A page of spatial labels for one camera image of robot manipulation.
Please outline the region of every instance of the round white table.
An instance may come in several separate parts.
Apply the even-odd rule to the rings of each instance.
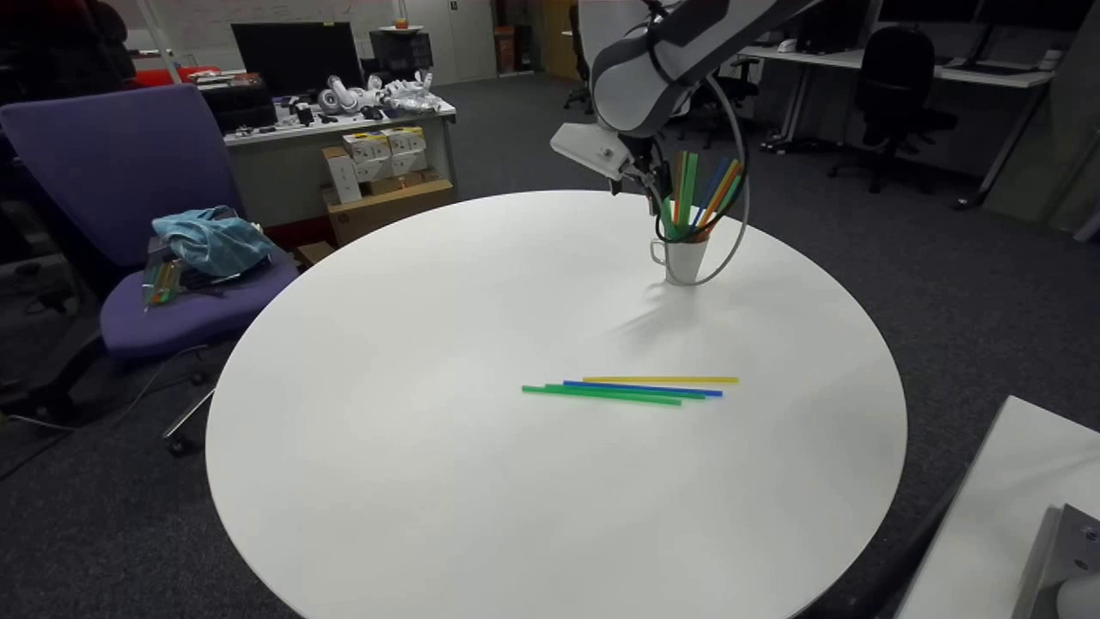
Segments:
[[[705,289],[666,287],[650,236],[641,197],[516,193],[293,283],[207,425],[257,578],[312,619],[771,619],[820,600],[898,493],[895,357],[760,231]],[[680,410],[521,392],[577,376],[739,384]]]

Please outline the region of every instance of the straw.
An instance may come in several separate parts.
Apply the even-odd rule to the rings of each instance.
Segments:
[[[744,384],[735,376],[588,376],[602,384]]]
[[[688,226],[688,216],[691,216],[691,202],[695,202],[695,179],[697,179],[697,153],[684,153],[680,155],[680,211],[673,216],[673,226],[679,226],[679,241],[688,241],[691,236],[691,226]]]
[[[565,383],[565,384],[584,384],[597,392],[641,392],[641,394],[671,394],[671,400],[723,400],[720,390],[666,390],[666,384],[626,384],[626,383]]]
[[[652,394],[652,392],[602,392],[582,384],[522,384],[530,394],[558,394],[558,400],[612,400],[612,404],[637,404],[637,407],[680,407],[684,400]]]
[[[723,176],[723,181],[720,181],[720,190],[716,190],[716,197],[713,197],[713,202],[705,208],[705,214],[695,219],[695,223],[710,223],[713,216],[720,216],[723,211],[727,211],[727,202],[729,202],[729,193],[734,193],[734,181],[739,181],[744,179],[744,169],[745,165],[729,165],[727,169],[727,176]]]

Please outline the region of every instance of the white box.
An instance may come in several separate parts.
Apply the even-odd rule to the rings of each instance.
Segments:
[[[337,190],[341,202],[354,202],[365,197],[358,190],[354,162],[344,147],[323,147],[323,162],[330,165],[333,190]]]

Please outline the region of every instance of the purple chair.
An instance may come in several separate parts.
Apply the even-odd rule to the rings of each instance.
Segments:
[[[233,338],[297,280],[297,260],[273,251],[267,267],[217,295],[146,305],[150,219],[192,208],[240,208],[220,131],[192,87],[14,102],[0,109],[0,129],[23,171],[97,259],[132,272],[99,305],[110,357],[146,361]],[[172,449],[201,407],[164,435]]]

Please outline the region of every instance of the door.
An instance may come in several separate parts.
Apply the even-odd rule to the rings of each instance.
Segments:
[[[535,30],[539,30],[542,73],[553,79],[582,83],[570,4],[577,0],[539,0]]]

